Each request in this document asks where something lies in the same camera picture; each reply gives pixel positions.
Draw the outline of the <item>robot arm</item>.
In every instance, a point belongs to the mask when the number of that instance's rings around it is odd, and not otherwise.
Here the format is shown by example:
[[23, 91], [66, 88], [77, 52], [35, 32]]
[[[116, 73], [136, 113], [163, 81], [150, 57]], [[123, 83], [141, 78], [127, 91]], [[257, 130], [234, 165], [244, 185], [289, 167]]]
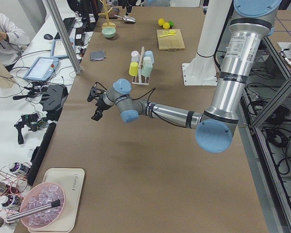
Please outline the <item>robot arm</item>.
[[177, 8], [187, 49], [171, 67], [156, 58], [151, 79], [133, 85], [131, 77], [111, 80], [107, 87], [90, 86], [85, 99], [90, 117], [134, 122], [138, 129], [151, 119], [192, 129], [193, 142], [208, 152], [223, 152], [232, 143], [240, 103], [261, 40], [275, 27], [278, 0], [211, 1], [211, 12]]

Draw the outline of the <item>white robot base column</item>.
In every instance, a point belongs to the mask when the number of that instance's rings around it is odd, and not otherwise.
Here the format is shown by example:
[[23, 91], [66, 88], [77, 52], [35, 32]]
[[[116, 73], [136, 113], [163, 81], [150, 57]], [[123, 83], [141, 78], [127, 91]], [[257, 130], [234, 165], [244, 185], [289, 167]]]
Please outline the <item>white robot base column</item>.
[[217, 85], [215, 51], [232, 0], [210, 0], [195, 58], [182, 64], [184, 84]]

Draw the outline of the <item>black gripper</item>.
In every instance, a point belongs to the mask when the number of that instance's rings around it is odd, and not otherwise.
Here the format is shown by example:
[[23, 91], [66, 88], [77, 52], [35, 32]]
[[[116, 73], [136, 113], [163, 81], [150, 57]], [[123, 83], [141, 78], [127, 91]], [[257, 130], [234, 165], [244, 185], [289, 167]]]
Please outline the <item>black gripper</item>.
[[95, 82], [90, 89], [87, 101], [96, 100], [95, 106], [97, 107], [94, 115], [91, 117], [94, 121], [99, 121], [103, 117], [103, 111], [110, 109], [112, 106], [103, 100], [103, 95], [106, 94], [106, 91], [107, 89], [99, 82]]

